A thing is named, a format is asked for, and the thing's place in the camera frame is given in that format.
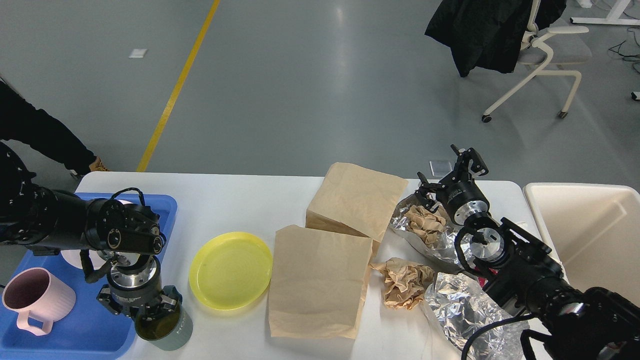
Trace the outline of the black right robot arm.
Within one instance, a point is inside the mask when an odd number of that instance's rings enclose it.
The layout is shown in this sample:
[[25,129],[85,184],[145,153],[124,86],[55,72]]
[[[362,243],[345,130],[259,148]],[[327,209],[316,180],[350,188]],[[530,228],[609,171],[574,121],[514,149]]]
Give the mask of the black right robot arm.
[[487,280],[484,291],[499,306],[514,308],[513,317],[476,330],[462,348],[462,359],[490,330],[537,318],[548,333],[521,332],[528,360],[535,358],[531,340],[542,342],[554,360],[637,360],[638,306],[603,287],[582,292],[569,285],[550,246],[507,218],[492,218],[490,203],[474,180],[489,173],[479,153],[451,148],[457,155],[452,171],[434,183],[419,172],[414,195],[430,212],[442,205],[459,226],[454,252],[461,267]]

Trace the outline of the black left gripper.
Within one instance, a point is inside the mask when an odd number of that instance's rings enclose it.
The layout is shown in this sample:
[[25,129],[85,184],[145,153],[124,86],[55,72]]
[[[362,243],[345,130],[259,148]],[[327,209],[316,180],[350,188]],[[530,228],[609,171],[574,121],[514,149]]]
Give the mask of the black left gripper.
[[153,255],[142,255],[130,266],[114,266],[96,300],[113,315],[160,321],[174,314],[183,296],[175,285],[162,288],[161,266]]

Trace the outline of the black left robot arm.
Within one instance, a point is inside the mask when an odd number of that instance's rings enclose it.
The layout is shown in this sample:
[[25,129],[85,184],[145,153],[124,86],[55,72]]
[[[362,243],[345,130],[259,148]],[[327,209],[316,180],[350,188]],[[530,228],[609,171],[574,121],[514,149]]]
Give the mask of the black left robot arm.
[[20,245],[35,256],[78,250],[84,279],[107,284],[96,297],[110,313],[158,321],[182,310],[182,295],[162,285],[158,255],[166,244],[160,215],[146,204],[110,198],[84,200],[32,182],[18,155],[1,145],[1,243]]

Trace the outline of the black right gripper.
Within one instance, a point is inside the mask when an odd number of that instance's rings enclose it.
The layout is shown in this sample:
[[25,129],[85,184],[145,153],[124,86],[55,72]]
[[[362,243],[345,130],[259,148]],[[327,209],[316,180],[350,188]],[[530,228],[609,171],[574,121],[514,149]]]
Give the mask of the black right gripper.
[[420,186],[414,195],[428,212],[434,214],[442,208],[458,226],[463,226],[467,219],[476,214],[489,217],[490,202],[474,181],[477,177],[486,176],[489,167],[475,148],[464,149],[455,145],[450,147],[457,155],[451,175],[454,183],[442,183],[447,175],[439,182],[430,183],[425,174],[418,172]]

